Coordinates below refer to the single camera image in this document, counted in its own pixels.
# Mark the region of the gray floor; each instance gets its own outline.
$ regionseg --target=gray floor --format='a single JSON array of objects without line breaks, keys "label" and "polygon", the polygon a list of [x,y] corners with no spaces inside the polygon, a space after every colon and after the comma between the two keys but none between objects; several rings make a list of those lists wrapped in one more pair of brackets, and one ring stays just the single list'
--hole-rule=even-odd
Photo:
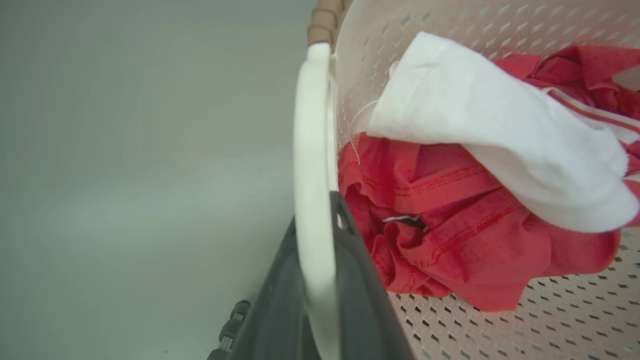
[{"label": "gray floor", "polygon": [[313,0],[0,1],[0,358],[205,359],[292,208]]}]

